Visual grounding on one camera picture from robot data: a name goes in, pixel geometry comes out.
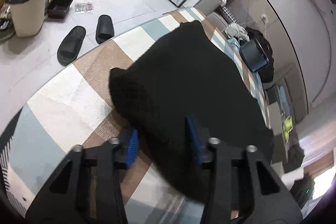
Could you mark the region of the black knit sweater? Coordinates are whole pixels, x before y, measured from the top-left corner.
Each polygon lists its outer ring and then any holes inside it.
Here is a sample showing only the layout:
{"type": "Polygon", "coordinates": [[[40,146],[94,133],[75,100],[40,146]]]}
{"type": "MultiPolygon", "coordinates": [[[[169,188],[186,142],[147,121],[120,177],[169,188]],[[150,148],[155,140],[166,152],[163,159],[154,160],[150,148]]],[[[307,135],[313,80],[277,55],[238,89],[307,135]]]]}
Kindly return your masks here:
{"type": "Polygon", "coordinates": [[[257,100],[235,63],[210,42],[197,20],[158,39],[128,69],[113,68],[109,91],[161,175],[192,200],[205,202],[209,175],[185,141],[188,115],[227,145],[255,145],[272,159],[273,132],[257,100]]]}

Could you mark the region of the plaid blanket brown blue white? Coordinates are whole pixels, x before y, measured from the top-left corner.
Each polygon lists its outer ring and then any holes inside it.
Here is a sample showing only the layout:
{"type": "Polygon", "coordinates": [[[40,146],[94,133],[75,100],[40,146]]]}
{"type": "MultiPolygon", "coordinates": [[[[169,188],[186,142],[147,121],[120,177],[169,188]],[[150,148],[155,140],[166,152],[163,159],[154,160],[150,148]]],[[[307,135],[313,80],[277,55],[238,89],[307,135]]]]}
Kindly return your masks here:
{"type": "Polygon", "coordinates": [[[156,40],[183,22],[200,21],[207,37],[236,65],[251,96],[270,123],[260,77],[251,73],[232,43],[196,8],[169,12],[101,44],[68,65],[13,117],[1,135],[2,196],[24,217],[66,153],[76,144],[100,145],[117,135],[122,121],[108,91],[113,67],[127,68],[156,40]]]}

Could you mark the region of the yellow-green plush toy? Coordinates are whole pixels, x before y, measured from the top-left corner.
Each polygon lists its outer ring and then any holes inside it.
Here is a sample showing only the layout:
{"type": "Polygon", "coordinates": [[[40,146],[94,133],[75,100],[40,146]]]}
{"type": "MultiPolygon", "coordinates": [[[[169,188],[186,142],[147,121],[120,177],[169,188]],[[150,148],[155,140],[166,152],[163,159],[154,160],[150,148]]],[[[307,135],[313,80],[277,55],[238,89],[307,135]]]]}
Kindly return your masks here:
{"type": "Polygon", "coordinates": [[[289,115],[282,122],[282,130],[285,141],[289,140],[290,132],[292,129],[293,129],[293,120],[291,115],[289,115]]]}

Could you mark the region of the black slipper near bed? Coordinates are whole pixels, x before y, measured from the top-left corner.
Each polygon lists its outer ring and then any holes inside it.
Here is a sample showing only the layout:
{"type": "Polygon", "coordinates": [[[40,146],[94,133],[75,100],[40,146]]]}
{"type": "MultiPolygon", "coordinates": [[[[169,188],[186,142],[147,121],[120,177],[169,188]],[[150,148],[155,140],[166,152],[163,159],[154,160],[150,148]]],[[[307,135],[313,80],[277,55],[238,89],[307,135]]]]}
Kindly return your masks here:
{"type": "Polygon", "coordinates": [[[83,40],[86,36],[86,29],[83,26],[75,26],[61,42],[57,59],[60,65],[67,66],[77,59],[83,40]]]}

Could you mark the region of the black slipper far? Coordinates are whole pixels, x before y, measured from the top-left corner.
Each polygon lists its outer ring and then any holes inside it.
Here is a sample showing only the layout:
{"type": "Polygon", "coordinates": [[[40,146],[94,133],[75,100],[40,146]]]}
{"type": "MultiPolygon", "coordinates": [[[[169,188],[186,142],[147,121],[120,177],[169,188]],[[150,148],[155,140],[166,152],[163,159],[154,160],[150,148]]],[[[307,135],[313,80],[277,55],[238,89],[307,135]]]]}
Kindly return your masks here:
{"type": "Polygon", "coordinates": [[[96,27],[96,42],[102,44],[112,37],[114,37],[112,18],[109,15],[101,15],[96,27]]]}

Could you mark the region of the white cloth on sofa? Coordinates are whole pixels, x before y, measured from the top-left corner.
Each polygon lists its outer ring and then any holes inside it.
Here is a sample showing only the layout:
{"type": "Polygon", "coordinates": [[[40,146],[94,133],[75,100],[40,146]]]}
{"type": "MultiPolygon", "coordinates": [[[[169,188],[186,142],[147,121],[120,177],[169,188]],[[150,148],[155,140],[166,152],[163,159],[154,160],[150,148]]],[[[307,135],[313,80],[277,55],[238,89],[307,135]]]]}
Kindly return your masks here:
{"type": "Polygon", "coordinates": [[[231,23],[226,29],[225,33],[231,37],[235,38],[237,41],[249,42],[249,36],[246,29],[237,23],[231,23]]]}

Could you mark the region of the grey sofa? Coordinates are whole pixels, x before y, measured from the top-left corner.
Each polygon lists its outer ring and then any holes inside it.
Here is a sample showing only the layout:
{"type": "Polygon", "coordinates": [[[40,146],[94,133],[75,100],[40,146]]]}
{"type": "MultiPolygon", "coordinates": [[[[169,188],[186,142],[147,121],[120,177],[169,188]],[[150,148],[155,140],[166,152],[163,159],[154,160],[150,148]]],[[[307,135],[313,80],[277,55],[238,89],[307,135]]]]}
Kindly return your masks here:
{"type": "Polygon", "coordinates": [[[224,33],[231,23],[237,23],[227,7],[227,2],[228,0],[200,0],[195,8],[205,15],[214,27],[224,33]]]}

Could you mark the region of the paper leaflet on floor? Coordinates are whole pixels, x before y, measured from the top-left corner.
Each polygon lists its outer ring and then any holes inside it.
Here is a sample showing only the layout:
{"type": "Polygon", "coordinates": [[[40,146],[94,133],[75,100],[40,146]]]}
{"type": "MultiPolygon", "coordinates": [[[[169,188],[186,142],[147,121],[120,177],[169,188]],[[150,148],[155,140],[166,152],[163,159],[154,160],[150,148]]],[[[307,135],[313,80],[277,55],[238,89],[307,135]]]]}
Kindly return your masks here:
{"type": "Polygon", "coordinates": [[[92,2],[77,2],[75,3],[74,13],[75,14],[86,14],[93,12],[92,2]]]}

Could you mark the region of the black plastic tray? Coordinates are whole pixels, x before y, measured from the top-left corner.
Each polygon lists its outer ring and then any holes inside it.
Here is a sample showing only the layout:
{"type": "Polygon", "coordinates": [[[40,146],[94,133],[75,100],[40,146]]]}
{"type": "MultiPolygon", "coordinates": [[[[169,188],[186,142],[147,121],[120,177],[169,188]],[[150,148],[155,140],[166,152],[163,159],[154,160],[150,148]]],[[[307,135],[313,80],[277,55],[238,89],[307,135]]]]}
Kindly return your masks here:
{"type": "Polygon", "coordinates": [[[73,0],[52,0],[47,6],[47,16],[50,19],[64,19],[72,2],[73,0]]]}

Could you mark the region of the beige trash bin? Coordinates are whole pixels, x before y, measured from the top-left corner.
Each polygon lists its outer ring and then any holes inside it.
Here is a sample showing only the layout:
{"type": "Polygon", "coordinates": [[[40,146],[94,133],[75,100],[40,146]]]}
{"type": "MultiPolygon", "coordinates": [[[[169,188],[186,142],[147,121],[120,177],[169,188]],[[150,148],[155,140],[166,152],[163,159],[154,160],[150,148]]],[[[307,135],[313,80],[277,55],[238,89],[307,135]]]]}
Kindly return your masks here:
{"type": "Polygon", "coordinates": [[[5,0],[10,12],[17,37],[36,35],[45,19],[46,0],[5,0]]]}

